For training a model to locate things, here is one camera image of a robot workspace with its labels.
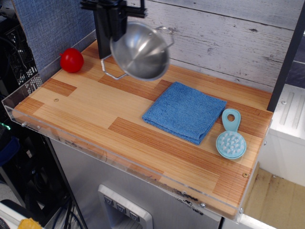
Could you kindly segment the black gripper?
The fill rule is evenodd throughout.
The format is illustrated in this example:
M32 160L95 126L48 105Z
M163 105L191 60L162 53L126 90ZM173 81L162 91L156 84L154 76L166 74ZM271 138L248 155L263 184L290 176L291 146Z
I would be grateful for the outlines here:
M145 18L147 9L145 1L140 1L140 6L128 6L126 0L81 0L81 8L97 11L108 10L110 18L111 37L117 42L127 30L127 17Z

